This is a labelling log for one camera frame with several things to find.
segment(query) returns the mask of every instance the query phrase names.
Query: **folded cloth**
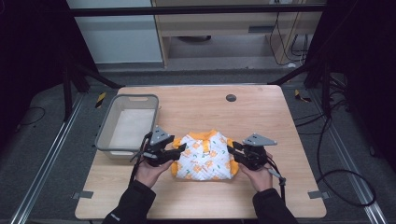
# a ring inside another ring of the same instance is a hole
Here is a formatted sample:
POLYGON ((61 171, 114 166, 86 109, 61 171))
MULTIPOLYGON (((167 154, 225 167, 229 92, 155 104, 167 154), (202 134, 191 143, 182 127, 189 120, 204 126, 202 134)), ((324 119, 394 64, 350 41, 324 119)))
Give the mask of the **folded cloth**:
POLYGON ((231 179, 238 172, 238 163, 228 152, 233 140, 220 132, 189 133, 174 140, 174 147, 186 145, 180 159, 172 164, 172 175, 182 179, 221 180, 231 179))

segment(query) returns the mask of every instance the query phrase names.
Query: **metal bracket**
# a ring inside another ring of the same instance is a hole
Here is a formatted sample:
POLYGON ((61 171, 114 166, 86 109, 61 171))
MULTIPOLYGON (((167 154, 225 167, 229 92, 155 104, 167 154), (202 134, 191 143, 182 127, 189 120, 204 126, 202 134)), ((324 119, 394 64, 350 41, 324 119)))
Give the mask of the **metal bracket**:
POLYGON ((150 144, 156 145, 168 138, 170 138, 171 135, 169 133, 166 133, 163 129, 161 129, 158 125, 154 128, 154 130, 152 131, 152 137, 151 137, 151 141, 150 144))
POLYGON ((264 136, 261 136, 257 133, 252 134, 248 138, 242 141, 243 143, 253 146, 253 147, 262 147, 262 146, 276 146, 277 141, 271 140, 264 136))
POLYGON ((329 192, 321 192, 319 190, 317 190, 317 191, 308 191, 308 195, 309 195, 310 199, 316 199, 316 198, 328 199, 328 198, 331 198, 329 192))
POLYGON ((93 195, 92 191, 82 191, 82 192, 74 192, 72 194, 72 199, 80 199, 80 198, 88 198, 91 199, 93 195))

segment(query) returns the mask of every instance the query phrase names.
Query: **person's arm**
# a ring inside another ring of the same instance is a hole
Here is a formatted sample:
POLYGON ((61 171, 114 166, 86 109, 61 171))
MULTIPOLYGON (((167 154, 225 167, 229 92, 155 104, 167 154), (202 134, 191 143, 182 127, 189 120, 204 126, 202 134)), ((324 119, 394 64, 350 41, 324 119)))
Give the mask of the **person's arm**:
POLYGON ((298 223, 286 207, 276 189, 266 189, 253 196, 254 210, 260 224, 298 223))
POLYGON ((253 205, 259 223, 298 223, 277 191, 273 189, 273 177, 268 172, 271 166, 268 163, 258 171, 251 171, 241 163, 239 168, 247 175, 252 187, 257 191, 253 196, 253 205))
POLYGON ((105 217, 103 224, 146 223, 147 213, 156 196, 151 188, 172 162, 152 167, 143 161, 137 170, 136 179, 122 194, 118 206, 105 217))

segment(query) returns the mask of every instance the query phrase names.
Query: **black sleeve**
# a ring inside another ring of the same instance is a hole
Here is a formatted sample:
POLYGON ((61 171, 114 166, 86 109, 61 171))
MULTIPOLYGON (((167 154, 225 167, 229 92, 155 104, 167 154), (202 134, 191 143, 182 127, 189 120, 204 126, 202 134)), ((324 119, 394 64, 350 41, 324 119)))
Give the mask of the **black sleeve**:
POLYGON ((105 217, 103 224, 146 223, 155 196, 154 191, 135 180, 122 194, 119 205, 105 217))
POLYGON ((256 193, 253 205, 260 224, 298 223, 275 189, 256 193))

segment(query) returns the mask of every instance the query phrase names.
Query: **cable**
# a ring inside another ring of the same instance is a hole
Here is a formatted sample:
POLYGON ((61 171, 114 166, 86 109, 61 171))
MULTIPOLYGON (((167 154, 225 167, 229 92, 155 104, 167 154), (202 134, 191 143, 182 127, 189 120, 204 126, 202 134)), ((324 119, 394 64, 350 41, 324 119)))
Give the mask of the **cable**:
POLYGON ((288 62, 288 63, 279 63, 279 62, 276 60, 276 57, 275 57, 275 61, 276 61, 276 63, 277 63, 278 65, 287 65, 287 64, 289 64, 289 63, 298 62, 299 60, 293 60, 293 59, 289 58, 288 53, 286 52, 285 44, 283 43, 282 35, 280 34, 280 29, 279 29, 279 22, 278 22, 278 20, 279 20, 279 12, 276 13, 276 20, 275 20, 275 24, 274 24, 274 29, 273 29, 273 31, 272 31, 271 34, 270 34, 270 49, 271 49, 271 51, 273 52, 273 54, 274 54, 274 56, 275 56, 275 52, 274 52, 274 49, 273 49, 273 47, 272 47, 272 36, 273 36, 274 30, 277 28, 277 32, 278 32, 278 34, 279 34, 279 39, 280 39, 280 42, 281 42, 281 44, 282 44, 283 53, 285 54, 286 58, 288 58, 289 62, 288 62))
POLYGON ((332 75, 330 75, 330 79, 331 79, 333 85, 336 85, 337 88, 339 88, 339 89, 344 90, 347 87, 347 84, 343 83, 342 81, 338 80, 337 78, 333 77, 332 75))
POLYGON ((37 122, 39 122, 41 119, 43 119, 44 116, 46 115, 46 110, 45 110, 43 107, 40 107, 40 106, 29 107, 29 108, 26 110, 26 113, 27 113, 29 110, 31 110, 31 109, 41 109, 41 110, 43 111, 43 114, 41 115, 40 118, 38 118, 38 119, 36 119, 36 120, 30 121, 30 122, 26 122, 26 123, 20 123, 20 125, 31 125, 31 124, 37 123, 37 122))
POLYGON ((151 139, 151 136, 152 136, 152 132, 149 132, 149 133, 147 133, 146 135, 145 135, 145 137, 143 138, 143 140, 142 140, 142 144, 140 145, 140 150, 139 150, 139 152, 138 153, 136 153, 132 158, 131 158, 131 160, 130 161, 132 161, 134 158, 136 158, 137 157, 137 160, 136 160, 136 163, 134 164, 134 169, 132 170, 132 173, 131 173, 131 178, 130 178, 130 180, 129 180, 129 187, 132 185, 132 183, 134 182, 134 178, 136 177, 136 173, 137 173, 137 170, 139 169, 139 165, 145 160, 145 159, 143 159, 142 161, 141 161, 141 158, 142 158, 142 154, 143 154, 143 152, 145 151, 145 144, 149 144, 149 141, 150 141, 150 139, 151 139))
POLYGON ((321 115, 317 116, 316 118, 311 119, 311 120, 309 120, 309 121, 307 121, 307 122, 304 122, 304 123, 301 123, 301 124, 296 124, 296 127, 301 127, 301 126, 304 126, 304 125, 313 123, 313 122, 315 122, 316 120, 320 119, 320 118, 323 117, 323 116, 324 116, 324 114, 321 114, 321 115))
POLYGON ((279 172, 277 169, 276 163, 271 157, 267 156, 267 162, 274 168, 274 170, 279 174, 279 186, 280 186, 280 198, 283 200, 283 202, 286 202, 286 191, 285 191, 285 185, 286 185, 286 178, 282 176, 282 174, 279 172))
POLYGON ((359 175, 359 174, 357 174, 357 173, 355 173, 355 172, 353 172, 353 171, 349 171, 349 170, 345 170, 345 169, 332 170, 332 171, 327 172, 327 173, 325 173, 325 174, 323 174, 323 172, 322 172, 321 165, 320 165, 320 146, 321 146, 321 142, 322 142, 322 140, 323 140, 323 135, 324 135, 324 133, 325 133, 325 127, 327 126, 328 122, 329 122, 331 119, 332 119, 331 117, 326 118, 325 125, 324 125, 323 128, 322 128, 322 131, 321 131, 321 134, 320 134, 320 137, 319 137, 319 141, 318 141, 318 148, 317 148, 317 164, 318 164, 318 171, 319 171, 320 177, 317 179, 317 183, 320 182, 320 181, 323 181, 323 183, 325 183, 326 186, 327 186, 335 195, 337 195, 341 200, 343 200, 343 201, 346 202, 346 203, 349 203, 349 204, 351 204, 351 205, 358 206, 358 207, 370 206, 370 205, 372 205, 372 204, 375 202, 375 200, 376 200, 375 189, 374 189, 373 186, 370 184, 370 182, 369 182, 366 178, 364 178, 362 175, 359 175), (366 182, 367 186, 369 187, 370 191, 372 192, 372 194, 373 194, 373 199, 372 199, 370 202, 368 202, 368 203, 354 203, 354 202, 348 200, 347 198, 345 198, 344 196, 342 196, 340 193, 338 193, 338 192, 329 184, 329 182, 327 182, 327 180, 326 180, 326 178, 325 178, 327 175, 331 175, 331 174, 335 174, 335 173, 349 173, 349 174, 356 175, 356 176, 358 176, 359 178, 361 178, 364 182, 366 182))
MULTIPOLYGON (((327 126, 325 126, 326 128, 325 128, 325 131, 324 132, 326 132, 327 130, 329 130, 330 129, 330 124, 328 124, 327 126)), ((298 133, 298 134, 300 134, 300 135, 319 135, 319 134, 321 134, 322 132, 319 132, 319 133, 298 133)))
POLYGON ((294 55, 296 57, 300 57, 300 60, 299 60, 300 65, 303 65, 305 63, 305 58, 308 53, 308 46, 309 46, 308 35, 304 35, 304 46, 303 46, 303 49, 299 49, 299 50, 294 49, 294 45, 296 43, 297 37, 298 37, 298 35, 294 36, 293 41, 291 42, 290 51, 291 51, 292 55, 294 55))
POLYGON ((314 117, 314 116, 319 115, 319 114, 320 114, 320 113, 313 114, 313 115, 308 115, 308 116, 305 116, 305 117, 302 117, 302 118, 297 118, 297 119, 294 119, 294 120, 307 119, 307 118, 314 117))
POLYGON ((330 97, 332 97, 333 95, 335 95, 336 93, 340 93, 342 95, 345 95, 344 91, 333 91, 332 93, 330 93, 330 97))
POLYGON ((347 102, 347 100, 340 100, 339 102, 337 102, 334 105, 330 106, 330 110, 334 110, 336 107, 339 107, 340 105, 345 105, 345 103, 347 102))

